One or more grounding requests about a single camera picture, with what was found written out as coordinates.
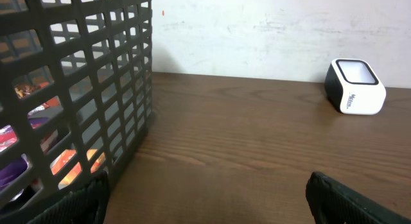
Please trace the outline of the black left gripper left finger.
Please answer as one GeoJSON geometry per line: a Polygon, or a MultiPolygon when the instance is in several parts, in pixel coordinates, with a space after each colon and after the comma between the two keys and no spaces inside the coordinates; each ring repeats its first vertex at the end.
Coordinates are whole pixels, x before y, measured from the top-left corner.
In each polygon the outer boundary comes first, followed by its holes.
{"type": "Polygon", "coordinates": [[[88,184],[70,192],[35,216],[29,224],[102,224],[110,197],[108,174],[98,173],[88,184]]]}

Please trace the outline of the purple pink floral packet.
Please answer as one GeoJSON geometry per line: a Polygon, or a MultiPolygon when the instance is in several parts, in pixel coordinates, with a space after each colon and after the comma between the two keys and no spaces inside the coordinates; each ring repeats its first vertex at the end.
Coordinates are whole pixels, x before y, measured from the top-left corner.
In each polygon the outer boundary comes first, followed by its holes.
{"type": "MultiPolygon", "coordinates": [[[[48,121],[46,117],[29,118],[32,128],[37,128],[48,121]]],[[[17,142],[17,136],[10,125],[1,128],[1,151],[17,142]]],[[[16,178],[23,174],[31,166],[25,154],[12,161],[1,170],[1,190],[10,185],[16,178]]]]}

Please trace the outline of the orange red snack bar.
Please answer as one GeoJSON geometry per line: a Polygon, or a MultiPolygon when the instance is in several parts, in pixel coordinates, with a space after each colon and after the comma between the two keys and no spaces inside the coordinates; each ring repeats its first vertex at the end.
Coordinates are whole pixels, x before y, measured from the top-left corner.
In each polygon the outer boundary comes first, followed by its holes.
{"type": "MultiPolygon", "coordinates": [[[[49,85],[49,82],[42,82],[38,85],[30,85],[30,84],[17,84],[14,89],[16,94],[18,95],[19,99],[23,99],[25,97],[31,96],[34,92],[37,92],[49,85]]],[[[38,112],[42,112],[51,107],[60,106],[60,102],[57,97],[51,98],[46,102],[43,102],[30,112],[28,112],[28,116],[36,114],[38,112]]]]}

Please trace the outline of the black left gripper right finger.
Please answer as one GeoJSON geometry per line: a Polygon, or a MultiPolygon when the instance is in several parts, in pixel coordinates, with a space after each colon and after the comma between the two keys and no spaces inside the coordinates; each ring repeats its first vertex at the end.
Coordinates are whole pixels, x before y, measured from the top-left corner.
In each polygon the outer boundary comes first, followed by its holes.
{"type": "Polygon", "coordinates": [[[410,224],[408,218],[319,171],[306,184],[306,200],[316,224],[410,224]]]}

